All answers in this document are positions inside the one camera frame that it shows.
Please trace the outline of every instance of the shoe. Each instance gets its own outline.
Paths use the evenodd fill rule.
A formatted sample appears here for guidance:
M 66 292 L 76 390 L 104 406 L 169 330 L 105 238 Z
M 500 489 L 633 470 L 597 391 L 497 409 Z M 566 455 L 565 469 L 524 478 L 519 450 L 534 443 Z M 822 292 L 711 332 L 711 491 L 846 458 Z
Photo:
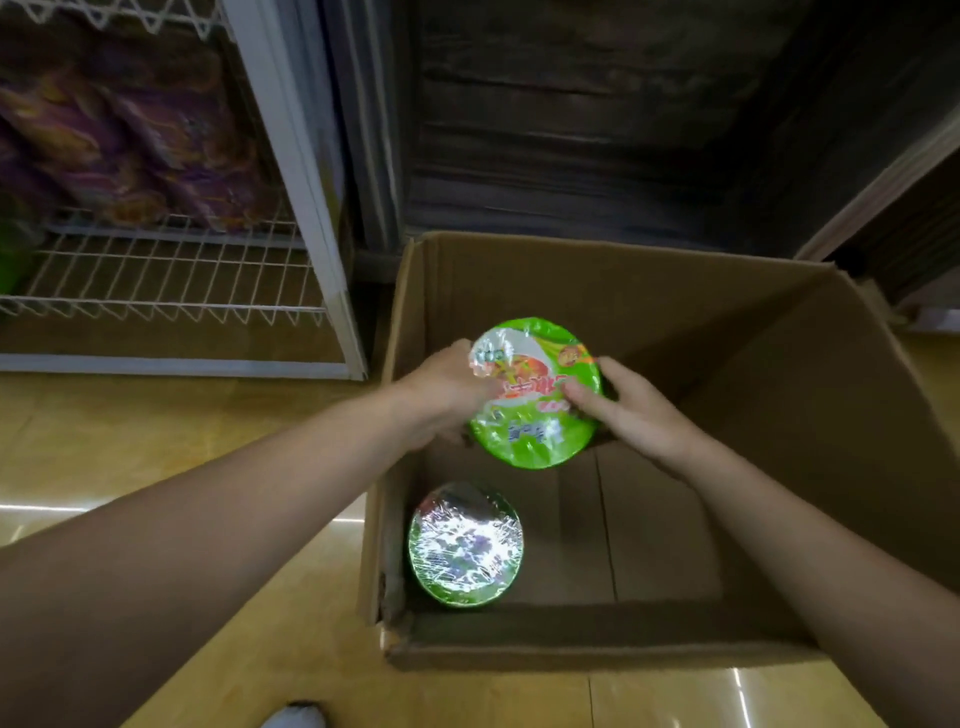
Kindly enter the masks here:
M 295 700 L 268 717 L 260 728 L 326 728 L 326 716 L 320 703 Z

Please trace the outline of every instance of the wire shelf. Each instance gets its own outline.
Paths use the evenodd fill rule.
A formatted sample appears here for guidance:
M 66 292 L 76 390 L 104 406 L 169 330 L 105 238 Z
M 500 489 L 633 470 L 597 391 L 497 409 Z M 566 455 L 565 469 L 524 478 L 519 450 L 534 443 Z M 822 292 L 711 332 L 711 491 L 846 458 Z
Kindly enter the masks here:
M 225 324 L 286 317 L 319 326 L 325 308 L 306 251 L 153 238 L 59 235 L 36 251 L 33 276 L 0 296 L 12 316 L 77 316 L 152 321 L 180 315 Z
M 305 249 L 297 223 L 286 208 L 282 195 L 273 217 L 257 221 L 250 230 L 242 232 L 213 232 L 180 212 L 170 212 L 149 227 L 123 228 L 82 207 L 62 207 L 44 221 L 43 227 L 60 235 Z
M 203 40 L 217 28 L 233 32 L 220 0 L 0 0 L 0 9 L 16 5 L 35 23 L 45 23 L 56 11 L 82 14 L 98 30 L 114 18 L 135 18 L 148 33 L 157 34 L 165 25 L 192 26 Z

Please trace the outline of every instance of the colorful snack bag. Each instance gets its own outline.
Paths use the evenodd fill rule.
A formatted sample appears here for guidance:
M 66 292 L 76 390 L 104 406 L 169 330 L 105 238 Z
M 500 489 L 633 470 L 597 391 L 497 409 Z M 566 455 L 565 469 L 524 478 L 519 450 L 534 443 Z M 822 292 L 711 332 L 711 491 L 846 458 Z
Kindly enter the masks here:
M 219 170 L 171 170 L 161 177 L 197 222 L 217 232 L 248 229 L 276 214 L 276 194 L 264 184 L 253 142 L 244 158 Z
M 166 196 L 136 155 L 124 155 L 114 163 L 102 162 L 86 169 L 62 169 L 54 164 L 43 165 L 43 169 L 82 206 L 114 225 L 150 225 L 167 211 Z
M 514 583 L 523 560 L 523 528 L 500 494 L 449 483 L 417 508 L 407 551 L 428 594 L 451 607 L 477 607 Z
M 220 56 L 196 36 L 112 36 L 84 69 L 163 166 L 220 169 L 244 155 Z
M 46 214 L 66 202 L 54 181 L 35 169 L 23 154 L 22 142 L 0 121 L 0 187 L 36 214 Z
M 78 72 L 86 38 L 67 21 L 0 26 L 0 114 L 66 169 L 102 162 L 127 147 L 106 102 Z
M 560 383 L 575 377 L 600 392 L 600 370 L 565 328 L 536 318 L 508 321 L 476 340 L 470 366 L 503 382 L 499 397 L 470 421 L 491 454 L 538 470 L 563 463 L 589 443 L 596 422 L 570 404 Z

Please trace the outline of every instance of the instant noodle bowl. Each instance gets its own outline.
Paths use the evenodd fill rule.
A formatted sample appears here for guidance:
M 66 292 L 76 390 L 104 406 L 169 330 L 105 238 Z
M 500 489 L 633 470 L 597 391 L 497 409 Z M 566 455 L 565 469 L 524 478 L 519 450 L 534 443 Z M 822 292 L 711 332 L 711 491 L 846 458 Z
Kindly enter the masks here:
M 448 483 L 415 511 L 407 550 L 428 594 L 451 607 L 477 607 L 514 582 L 523 559 L 523 529 L 499 493 Z
M 502 382 L 497 398 L 470 422 L 477 441 L 496 457 L 538 470 L 589 443 L 596 422 L 570 404 L 560 385 L 575 378 L 600 392 L 600 370 L 565 328 L 537 318 L 505 322 L 476 340 L 470 366 Z

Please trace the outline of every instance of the person's right hand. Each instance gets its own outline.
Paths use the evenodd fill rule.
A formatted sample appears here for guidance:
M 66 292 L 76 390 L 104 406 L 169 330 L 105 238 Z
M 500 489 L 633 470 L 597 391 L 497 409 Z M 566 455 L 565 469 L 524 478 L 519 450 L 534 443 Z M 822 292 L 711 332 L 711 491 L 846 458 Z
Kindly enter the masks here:
M 684 462 L 692 447 L 708 438 L 645 378 L 608 356 L 598 361 L 600 371 L 616 387 L 619 401 L 608 400 L 573 378 L 561 386 L 567 399 L 604 423 L 627 445 L 674 469 Z

